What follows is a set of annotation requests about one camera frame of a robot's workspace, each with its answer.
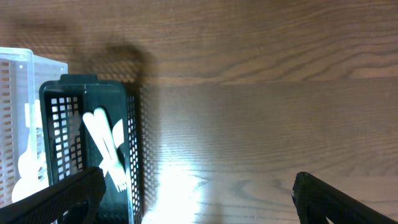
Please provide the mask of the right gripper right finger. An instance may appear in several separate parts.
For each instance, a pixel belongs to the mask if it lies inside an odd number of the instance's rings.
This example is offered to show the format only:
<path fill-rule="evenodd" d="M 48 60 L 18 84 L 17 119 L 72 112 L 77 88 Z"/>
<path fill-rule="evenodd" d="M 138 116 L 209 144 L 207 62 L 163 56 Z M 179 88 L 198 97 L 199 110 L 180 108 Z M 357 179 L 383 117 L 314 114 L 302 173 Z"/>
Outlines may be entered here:
<path fill-rule="evenodd" d="M 397 224 L 308 172 L 297 173 L 292 190 L 301 224 Z"/>

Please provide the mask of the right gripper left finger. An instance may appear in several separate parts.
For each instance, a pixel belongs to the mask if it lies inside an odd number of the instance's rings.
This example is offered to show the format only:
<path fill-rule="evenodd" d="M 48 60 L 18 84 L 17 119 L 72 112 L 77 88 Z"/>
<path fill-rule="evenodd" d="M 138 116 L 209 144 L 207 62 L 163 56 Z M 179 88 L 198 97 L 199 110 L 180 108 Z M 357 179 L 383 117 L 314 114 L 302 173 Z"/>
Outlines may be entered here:
<path fill-rule="evenodd" d="M 93 223 L 106 191 L 103 170 L 89 167 L 1 209 L 1 223 Z"/>

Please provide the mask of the black plastic mesh basket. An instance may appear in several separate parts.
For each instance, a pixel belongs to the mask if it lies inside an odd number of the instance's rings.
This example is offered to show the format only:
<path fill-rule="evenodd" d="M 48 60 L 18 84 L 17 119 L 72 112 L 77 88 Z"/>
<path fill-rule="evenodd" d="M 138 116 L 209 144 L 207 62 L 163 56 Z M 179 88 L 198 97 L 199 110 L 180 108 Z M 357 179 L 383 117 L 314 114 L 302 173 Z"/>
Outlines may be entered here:
<path fill-rule="evenodd" d="M 103 108 L 110 127 L 123 120 L 124 142 L 117 149 L 127 189 L 117 192 L 111 176 L 95 223 L 140 223 L 143 217 L 142 149 L 138 103 L 132 83 L 99 80 L 96 75 L 62 75 L 39 90 L 47 172 L 51 185 L 103 160 L 83 114 Z"/>

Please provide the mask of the white plastic fork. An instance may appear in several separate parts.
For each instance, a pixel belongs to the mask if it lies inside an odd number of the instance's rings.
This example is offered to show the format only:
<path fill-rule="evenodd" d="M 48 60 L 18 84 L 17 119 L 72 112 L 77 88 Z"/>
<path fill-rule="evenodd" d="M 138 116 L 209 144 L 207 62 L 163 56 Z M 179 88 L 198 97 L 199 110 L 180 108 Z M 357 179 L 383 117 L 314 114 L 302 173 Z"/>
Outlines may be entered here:
<path fill-rule="evenodd" d="M 111 159 L 108 154 L 108 150 L 105 146 L 103 138 L 101 137 L 101 126 L 97 122 L 94 117 L 94 112 L 86 112 L 83 114 L 83 122 L 94 140 L 94 143 L 99 150 L 103 160 L 99 164 L 99 168 L 103 170 L 103 176 L 106 177 L 106 174 L 111 176 L 111 180 L 117 190 L 117 192 L 122 192 L 127 189 L 126 183 L 126 174 L 125 171 L 123 173 L 117 172 L 113 169 L 111 165 Z"/>
<path fill-rule="evenodd" d="M 103 141 L 111 159 L 111 165 L 117 172 L 124 172 L 124 167 L 119 161 L 117 149 L 124 142 L 123 120 L 120 119 L 113 128 L 110 127 L 107 114 L 101 107 L 94 110 L 94 117 L 101 126 Z"/>

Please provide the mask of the clear plastic mesh basket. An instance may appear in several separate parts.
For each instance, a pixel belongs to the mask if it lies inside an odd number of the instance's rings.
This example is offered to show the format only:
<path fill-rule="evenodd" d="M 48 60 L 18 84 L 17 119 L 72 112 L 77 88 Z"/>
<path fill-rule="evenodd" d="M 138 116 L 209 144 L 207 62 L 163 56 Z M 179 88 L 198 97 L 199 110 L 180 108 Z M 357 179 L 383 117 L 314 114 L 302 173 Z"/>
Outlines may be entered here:
<path fill-rule="evenodd" d="M 12 204 L 20 179 L 18 160 L 27 149 L 45 156 L 39 89 L 68 72 L 63 62 L 35 55 L 30 49 L 1 48 L 1 206 Z"/>

